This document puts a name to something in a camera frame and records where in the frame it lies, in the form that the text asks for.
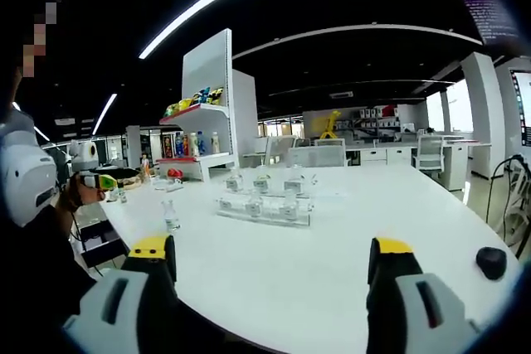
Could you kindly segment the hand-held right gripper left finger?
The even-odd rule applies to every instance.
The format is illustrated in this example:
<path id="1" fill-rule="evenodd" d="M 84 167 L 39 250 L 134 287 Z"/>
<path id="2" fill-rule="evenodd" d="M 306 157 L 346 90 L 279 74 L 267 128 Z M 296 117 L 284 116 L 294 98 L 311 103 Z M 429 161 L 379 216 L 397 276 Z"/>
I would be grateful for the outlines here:
<path id="1" fill-rule="evenodd" d="M 142 239 L 81 299 L 63 330 L 82 353 L 170 353 L 178 296 L 172 235 Z"/>

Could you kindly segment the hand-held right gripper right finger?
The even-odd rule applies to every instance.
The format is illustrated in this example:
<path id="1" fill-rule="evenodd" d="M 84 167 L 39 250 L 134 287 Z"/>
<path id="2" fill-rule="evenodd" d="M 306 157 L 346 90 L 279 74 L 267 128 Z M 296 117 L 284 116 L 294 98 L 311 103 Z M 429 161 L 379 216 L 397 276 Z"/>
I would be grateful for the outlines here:
<path id="1" fill-rule="evenodd" d="M 368 353 L 462 353 L 480 334 L 459 297 L 400 240 L 372 239 L 366 309 Z"/>

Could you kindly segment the person's left hand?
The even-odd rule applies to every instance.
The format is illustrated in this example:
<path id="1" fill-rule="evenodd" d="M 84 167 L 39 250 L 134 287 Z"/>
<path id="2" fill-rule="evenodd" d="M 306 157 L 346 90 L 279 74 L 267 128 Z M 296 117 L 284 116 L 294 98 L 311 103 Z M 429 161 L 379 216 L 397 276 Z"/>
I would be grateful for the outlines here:
<path id="1" fill-rule="evenodd" d="M 76 173 L 61 189 L 55 208 L 63 213 L 76 213 L 85 205 L 90 205 L 105 199 L 104 192 L 95 187 L 88 187 L 81 181 L 81 175 Z"/>

